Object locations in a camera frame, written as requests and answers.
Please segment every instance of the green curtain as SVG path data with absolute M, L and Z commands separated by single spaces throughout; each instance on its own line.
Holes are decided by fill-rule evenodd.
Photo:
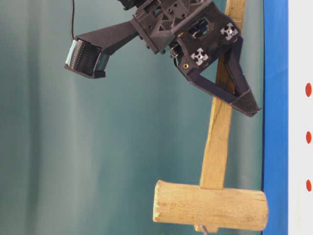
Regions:
M 118 1 L 76 0 L 74 32 L 132 13 Z M 0 233 L 197 234 L 152 221 L 154 187 L 199 183 L 212 97 L 139 38 L 110 59 L 106 78 L 70 73 L 69 17 L 69 0 L 0 1 Z M 262 1 L 247 1 L 243 37 L 241 65 L 262 106 Z M 216 64 L 206 74 L 214 78 Z M 226 187 L 261 188 L 262 116 L 234 111 Z

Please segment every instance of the brass screw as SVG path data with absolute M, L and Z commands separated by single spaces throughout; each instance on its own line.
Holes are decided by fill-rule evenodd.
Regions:
M 189 68 L 189 64 L 188 63 L 184 63 L 183 68 L 186 70 Z

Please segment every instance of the blue panel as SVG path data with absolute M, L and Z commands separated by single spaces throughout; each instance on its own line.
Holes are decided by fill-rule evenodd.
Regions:
M 264 235 L 288 234 L 288 0 L 264 0 Z

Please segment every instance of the wire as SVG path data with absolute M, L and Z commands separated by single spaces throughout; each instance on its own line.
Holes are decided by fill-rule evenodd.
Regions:
M 200 228 L 202 229 L 203 235 L 208 235 L 207 231 L 203 225 L 200 225 Z
M 173 58 L 173 59 L 174 59 L 174 65 L 175 65 L 175 67 L 177 68 L 176 58 Z
M 75 3 L 74 0 L 71 0 L 71 16 L 70 16 L 70 39 L 74 40 L 74 15 L 75 15 Z

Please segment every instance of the red dot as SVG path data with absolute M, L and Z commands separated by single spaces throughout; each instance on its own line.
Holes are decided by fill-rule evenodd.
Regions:
M 312 141 L 312 135 L 311 135 L 311 132 L 308 131 L 307 132 L 307 143 L 311 143 L 311 141 Z
M 311 83 L 308 83 L 305 87 L 305 93 L 307 94 L 307 97 L 310 97 L 312 95 L 312 86 Z
M 308 190 L 309 192 L 312 191 L 312 185 L 311 185 L 311 181 L 310 181 L 310 180 L 307 180 L 307 190 Z

